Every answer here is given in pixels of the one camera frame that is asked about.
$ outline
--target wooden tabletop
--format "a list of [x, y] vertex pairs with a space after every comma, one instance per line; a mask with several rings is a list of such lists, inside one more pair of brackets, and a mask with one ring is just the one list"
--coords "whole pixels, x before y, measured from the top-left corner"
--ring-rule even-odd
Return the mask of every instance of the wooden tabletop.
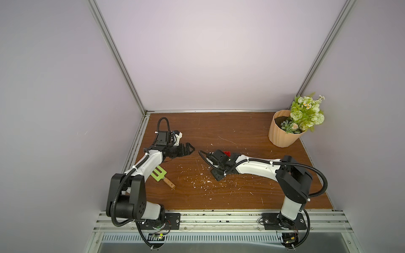
[[[274, 113], [152, 113], [142, 140], [141, 150], [149, 147], [154, 138], [156, 124], [167, 117], [170, 129], [183, 133], [181, 143], [189, 142], [196, 151], [189, 156], [166, 158], [161, 166], [166, 177], [175, 185], [171, 189], [163, 180], [151, 176], [146, 181], [147, 200], [162, 204], [165, 209], [281, 209], [284, 193], [271, 179], [250, 175], [230, 174], [221, 181], [212, 176], [209, 166], [201, 159], [198, 150], [238, 152], [246, 156], [277, 159], [290, 155], [299, 163], [311, 165], [307, 153], [297, 140], [291, 146], [279, 148], [268, 138]], [[167, 130], [166, 122], [160, 124]], [[137, 161], [143, 156], [140, 151]], [[310, 193], [322, 188], [313, 173]], [[307, 209], [332, 209], [326, 194], [312, 198]]]

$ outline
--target peach ribbed flower pot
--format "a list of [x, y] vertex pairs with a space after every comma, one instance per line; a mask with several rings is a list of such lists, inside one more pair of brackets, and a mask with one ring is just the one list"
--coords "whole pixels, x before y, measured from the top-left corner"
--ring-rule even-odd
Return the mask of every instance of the peach ribbed flower pot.
[[285, 148], [293, 144], [301, 135], [303, 135], [305, 132], [300, 133], [300, 134], [291, 134], [291, 133], [286, 133], [284, 130], [279, 128], [274, 119], [281, 117], [281, 116], [289, 116], [291, 113], [290, 110], [281, 110], [278, 111], [274, 114], [273, 120], [271, 121], [270, 124], [270, 130], [269, 130], [269, 140], [276, 145], [277, 147], [280, 148]]

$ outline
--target white panel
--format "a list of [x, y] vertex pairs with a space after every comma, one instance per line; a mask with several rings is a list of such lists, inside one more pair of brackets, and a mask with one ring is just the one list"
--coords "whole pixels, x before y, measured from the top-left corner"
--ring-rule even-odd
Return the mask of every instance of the white panel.
[[368, 253], [405, 249], [404, 13], [404, 1], [357, 1], [307, 88], [326, 97], [325, 123], [303, 142]]
[[147, 110], [287, 108], [345, 0], [98, 0]]
[[0, 1], [1, 252], [82, 252], [141, 113], [83, 0]]

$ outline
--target green spatula head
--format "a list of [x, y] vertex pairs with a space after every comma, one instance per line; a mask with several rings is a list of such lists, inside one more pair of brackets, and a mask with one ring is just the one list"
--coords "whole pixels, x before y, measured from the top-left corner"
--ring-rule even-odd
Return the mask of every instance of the green spatula head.
[[154, 178], [154, 179], [156, 179], [156, 181], [158, 181], [159, 182], [159, 180], [160, 179], [164, 179], [164, 176], [166, 175], [166, 171], [162, 168], [162, 167], [160, 167], [159, 165], [156, 167], [156, 169], [154, 169], [153, 171], [152, 171], [152, 173], [151, 173], [151, 176]]

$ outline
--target white flower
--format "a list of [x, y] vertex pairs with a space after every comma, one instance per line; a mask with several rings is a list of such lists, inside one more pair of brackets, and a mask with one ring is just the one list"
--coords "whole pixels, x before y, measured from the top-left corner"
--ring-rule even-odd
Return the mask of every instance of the white flower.
[[297, 123], [293, 123], [293, 124], [291, 124], [291, 125], [290, 125], [290, 127], [291, 127], [291, 129], [293, 129], [293, 130], [298, 129], [298, 125], [297, 125]]
[[313, 110], [315, 113], [318, 113], [318, 112], [319, 112], [319, 104], [314, 105], [314, 106], [312, 107], [312, 110]]
[[316, 117], [317, 117], [317, 119], [314, 120], [315, 125], [322, 124], [324, 122], [324, 120], [325, 120], [325, 116], [323, 114], [321, 114], [321, 113], [317, 113]]
[[296, 121], [303, 117], [303, 113], [300, 110], [292, 110], [290, 113], [290, 117], [292, 117], [292, 119]]

